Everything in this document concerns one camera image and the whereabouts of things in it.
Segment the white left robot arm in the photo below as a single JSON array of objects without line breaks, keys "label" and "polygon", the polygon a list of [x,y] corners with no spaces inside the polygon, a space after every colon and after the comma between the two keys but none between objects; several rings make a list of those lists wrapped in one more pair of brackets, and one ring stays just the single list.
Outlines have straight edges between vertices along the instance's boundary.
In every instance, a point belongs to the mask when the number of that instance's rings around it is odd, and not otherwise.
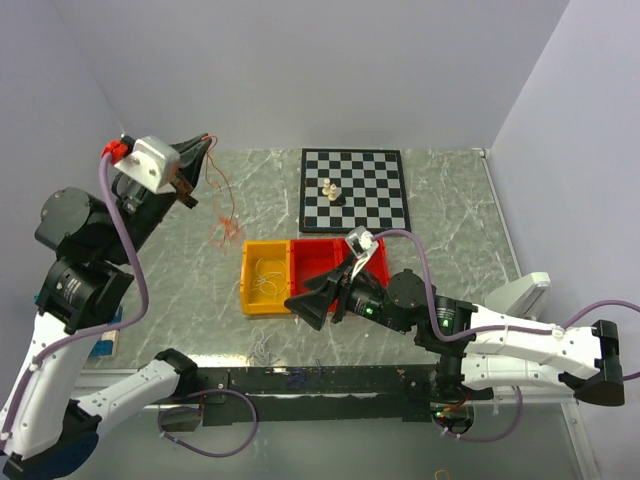
[{"label": "white left robot arm", "polygon": [[42,207],[35,237],[55,254],[37,295],[29,349],[1,411],[1,453],[10,479],[58,479],[75,472],[100,439],[144,407],[184,402],[197,390],[197,364],[175,349],[141,370],[78,398],[77,379],[95,344],[127,327],[117,319],[131,285],[150,298],[139,249],[175,203],[192,192],[213,136],[168,144],[122,136],[103,150],[102,193],[67,187]]}]

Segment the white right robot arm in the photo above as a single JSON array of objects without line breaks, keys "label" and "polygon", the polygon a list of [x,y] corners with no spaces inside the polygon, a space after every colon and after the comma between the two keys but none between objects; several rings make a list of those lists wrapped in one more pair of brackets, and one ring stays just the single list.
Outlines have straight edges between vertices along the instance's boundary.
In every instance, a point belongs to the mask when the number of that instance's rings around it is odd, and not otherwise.
[{"label": "white right robot arm", "polygon": [[615,323],[563,328],[511,317],[466,301],[436,296],[428,310],[424,281],[412,270],[386,286],[368,271],[342,265],[306,283],[285,307],[315,330],[352,313],[402,334],[437,353],[436,389],[448,398],[496,387],[539,387],[570,392],[577,400],[617,407],[625,402]]}]

